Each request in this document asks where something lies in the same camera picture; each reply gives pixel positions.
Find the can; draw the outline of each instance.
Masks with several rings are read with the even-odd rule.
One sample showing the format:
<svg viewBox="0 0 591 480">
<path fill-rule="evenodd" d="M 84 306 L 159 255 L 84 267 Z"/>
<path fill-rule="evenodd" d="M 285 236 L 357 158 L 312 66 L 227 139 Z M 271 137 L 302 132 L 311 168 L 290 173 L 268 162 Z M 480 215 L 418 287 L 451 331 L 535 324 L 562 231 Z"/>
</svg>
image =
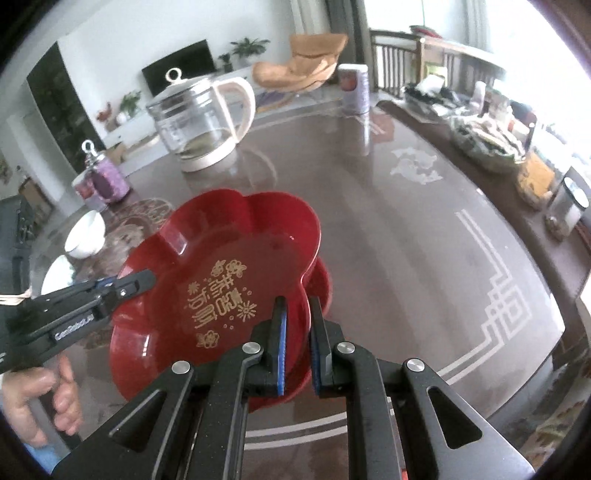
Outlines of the can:
<svg viewBox="0 0 591 480">
<path fill-rule="evenodd" d="M 573 179 L 565 177 L 544 216 L 546 227 L 558 240 L 563 240 L 570 235 L 588 207 L 587 194 Z"/>
<path fill-rule="evenodd" d="M 369 77 L 365 64 L 339 65 L 339 84 L 343 91 L 343 111 L 354 115 L 369 112 Z"/>
</svg>

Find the human hand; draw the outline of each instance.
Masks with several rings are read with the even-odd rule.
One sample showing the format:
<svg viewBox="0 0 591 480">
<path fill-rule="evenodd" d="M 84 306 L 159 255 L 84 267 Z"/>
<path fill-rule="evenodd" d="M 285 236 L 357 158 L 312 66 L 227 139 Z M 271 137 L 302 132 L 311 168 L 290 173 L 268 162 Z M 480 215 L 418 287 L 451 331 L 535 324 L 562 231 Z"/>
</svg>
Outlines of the human hand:
<svg viewBox="0 0 591 480">
<path fill-rule="evenodd" d="M 58 356 L 58 360 L 59 379 L 46 368 L 30 368 L 6 373 L 2 381 L 0 393 L 4 416 L 20 439 L 36 448 L 47 445 L 47 437 L 37 426 L 27 402 L 49 392 L 58 380 L 59 386 L 53 395 L 53 406 L 56 409 L 54 425 L 67 435 L 74 435 L 82 424 L 82 408 L 72 366 L 63 353 Z"/>
</svg>

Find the lid knob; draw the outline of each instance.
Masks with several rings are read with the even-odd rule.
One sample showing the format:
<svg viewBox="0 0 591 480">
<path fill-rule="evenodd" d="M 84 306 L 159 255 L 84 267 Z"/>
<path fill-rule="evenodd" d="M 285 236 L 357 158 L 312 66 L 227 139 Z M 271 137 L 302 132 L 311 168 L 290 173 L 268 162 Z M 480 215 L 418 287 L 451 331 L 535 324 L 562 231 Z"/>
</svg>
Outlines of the lid knob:
<svg viewBox="0 0 591 480">
<path fill-rule="evenodd" d="M 98 157 L 99 154 L 95 150 L 95 144 L 92 140 L 84 140 L 82 142 L 82 151 L 86 154 L 90 154 L 93 157 Z"/>
<path fill-rule="evenodd" d="M 175 78 L 172 78 L 172 76 L 171 76 L 172 72 L 176 73 Z M 182 75 L 183 75 L 183 71 L 180 68 L 173 67 L 169 71 L 166 72 L 166 75 L 164 76 L 164 78 L 166 78 L 171 85 L 176 85 L 177 83 L 182 83 L 184 81 L 184 78 L 182 78 Z"/>
</svg>

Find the glass kettle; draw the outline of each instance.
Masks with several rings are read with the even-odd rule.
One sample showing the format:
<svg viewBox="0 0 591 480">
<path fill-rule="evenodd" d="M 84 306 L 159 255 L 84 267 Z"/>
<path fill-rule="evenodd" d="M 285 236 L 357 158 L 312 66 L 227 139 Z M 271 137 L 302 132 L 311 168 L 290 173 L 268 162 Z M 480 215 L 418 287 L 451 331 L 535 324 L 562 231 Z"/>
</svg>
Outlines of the glass kettle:
<svg viewBox="0 0 591 480">
<path fill-rule="evenodd" d="M 255 95 L 243 78 L 215 80 L 209 76 L 183 79 L 178 68 L 165 78 L 170 85 L 146 109 L 181 170 L 206 168 L 229 155 L 251 127 Z M 234 127 L 224 94 L 237 93 L 242 103 L 242 122 Z"/>
</svg>

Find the chair backrest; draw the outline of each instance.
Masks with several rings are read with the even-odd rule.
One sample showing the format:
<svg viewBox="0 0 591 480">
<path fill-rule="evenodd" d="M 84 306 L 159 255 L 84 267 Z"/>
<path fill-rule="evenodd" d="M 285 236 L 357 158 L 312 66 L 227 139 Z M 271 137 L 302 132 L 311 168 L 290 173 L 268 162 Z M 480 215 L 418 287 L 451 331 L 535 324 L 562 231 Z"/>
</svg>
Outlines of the chair backrest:
<svg viewBox="0 0 591 480">
<path fill-rule="evenodd" d="M 318 35 L 292 35 L 291 53 L 295 56 L 313 59 L 325 55 L 338 56 L 347 44 L 349 37 L 340 33 L 321 33 Z"/>
</svg>

